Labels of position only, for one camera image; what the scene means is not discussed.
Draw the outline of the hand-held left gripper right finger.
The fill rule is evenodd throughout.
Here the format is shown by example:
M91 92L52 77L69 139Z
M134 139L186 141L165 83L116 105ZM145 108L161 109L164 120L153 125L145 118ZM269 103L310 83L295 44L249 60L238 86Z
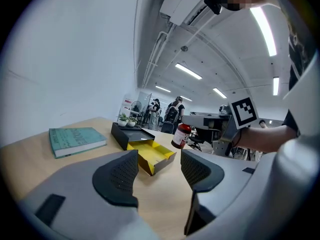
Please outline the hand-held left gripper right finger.
M236 199L258 165L247 161L183 149L181 171L192 190L184 234L211 223Z

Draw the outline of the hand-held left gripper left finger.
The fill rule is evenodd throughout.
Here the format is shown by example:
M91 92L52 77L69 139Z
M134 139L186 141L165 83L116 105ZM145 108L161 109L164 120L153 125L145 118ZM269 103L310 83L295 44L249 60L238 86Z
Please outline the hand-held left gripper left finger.
M138 152L127 150L59 169L18 204L47 240L156 240L138 214Z

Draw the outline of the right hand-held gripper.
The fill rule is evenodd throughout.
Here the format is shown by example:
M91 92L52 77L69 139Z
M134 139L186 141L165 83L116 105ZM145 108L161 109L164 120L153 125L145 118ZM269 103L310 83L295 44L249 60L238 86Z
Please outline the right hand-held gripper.
M240 99L232 99L228 104L219 107L217 116L206 117L201 115L184 115L181 118L183 124L205 129L205 125L212 131L213 154L229 157L235 146L232 141L244 128L258 120L258 111L250 96Z

